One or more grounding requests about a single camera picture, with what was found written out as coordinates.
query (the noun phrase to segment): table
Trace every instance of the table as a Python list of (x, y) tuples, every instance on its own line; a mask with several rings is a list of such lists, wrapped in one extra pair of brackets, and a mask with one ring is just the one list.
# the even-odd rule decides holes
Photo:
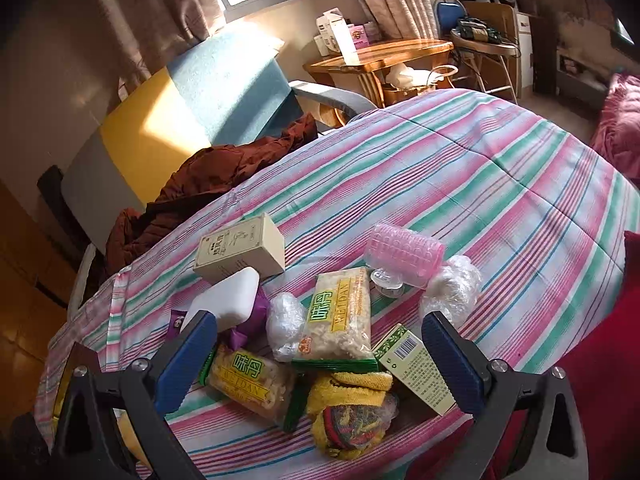
[(365, 96), (378, 108), (385, 107), (380, 79), (376, 72), (422, 57), (431, 58), (431, 66), (447, 63), (450, 41), (443, 40), (391, 40), (361, 48), (354, 54), (331, 57), (304, 65), (304, 69), (322, 85), (335, 86), (332, 74), (355, 74)]
[[(362, 114), (213, 201), (111, 277), (49, 344), (34, 417), (52, 443), (51, 411), (74, 341), (102, 370), (152, 357), (171, 309), (209, 285), (193, 272), (200, 238), (268, 213), (286, 243), (268, 297), (308, 306), (321, 272), (364, 264), (370, 230), (388, 222), (433, 235), (446, 258), (466, 254), (482, 273), (462, 335), (516, 370), (541, 372), (612, 309), (625, 264), (623, 232), (640, 228), (640, 194), (580, 140), (491, 95), (438, 90)], [(420, 334), (421, 290), (395, 300), (371, 291), (372, 341), (396, 323)], [(254, 342), (258, 352), (266, 342)], [(400, 405), (379, 446), (357, 460), (323, 456), (308, 420), (288, 435), (212, 388), (193, 386), (166, 417), (208, 478), (399, 480), (414, 457), (466, 418), (425, 420)]]

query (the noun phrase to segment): pink plastic cylinder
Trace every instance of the pink plastic cylinder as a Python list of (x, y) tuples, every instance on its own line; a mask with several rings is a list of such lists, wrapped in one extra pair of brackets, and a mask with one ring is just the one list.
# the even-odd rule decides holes
[(367, 241), (364, 260), (369, 267), (397, 273), (404, 283), (426, 288), (442, 264), (444, 245), (395, 225), (376, 224)]

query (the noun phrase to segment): blue gripper pad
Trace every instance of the blue gripper pad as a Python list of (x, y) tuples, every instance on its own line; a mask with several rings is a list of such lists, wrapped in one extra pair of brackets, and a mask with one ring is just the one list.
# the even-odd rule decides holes
[(484, 410), (482, 381), (460, 347), (432, 314), (422, 320), (422, 342), (460, 410), (474, 417), (480, 415)]
[[(169, 360), (156, 378), (154, 407), (165, 416), (180, 408), (184, 396), (193, 380), (198, 376), (203, 362), (211, 352), (218, 336), (216, 317), (210, 312), (201, 311), (189, 322), (182, 333), (167, 343), (170, 348), (177, 346), (169, 355)], [(156, 356), (160, 357), (163, 345)], [(156, 356), (152, 363), (156, 365)]]

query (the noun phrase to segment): barcode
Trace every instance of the barcode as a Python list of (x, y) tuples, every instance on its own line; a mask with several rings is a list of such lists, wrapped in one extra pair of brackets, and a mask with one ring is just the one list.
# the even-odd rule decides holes
[(409, 336), (407, 339), (400, 343), (400, 346), (394, 350), (394, 354), (396, 354), (401, 359), (406, 359), (406, 357), (411, 353), (418, 343), (414, 341), (414, 338)]

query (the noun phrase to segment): white plastic bag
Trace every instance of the white plastic bag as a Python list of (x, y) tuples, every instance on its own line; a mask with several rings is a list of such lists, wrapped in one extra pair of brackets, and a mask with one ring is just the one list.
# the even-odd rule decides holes
[(306, 308), (293, 294), (282, 292), (271, 300), (267, 316), (267, 341), (276, 361), (288, 363), (293, 359), (298, 351), (305, 321)]
[(431, 277), (420, 298), (420, 319), (439, 310), (459, 329), (476, 307), (481, 282), (480, 271), (468, 256), (452, 256)]

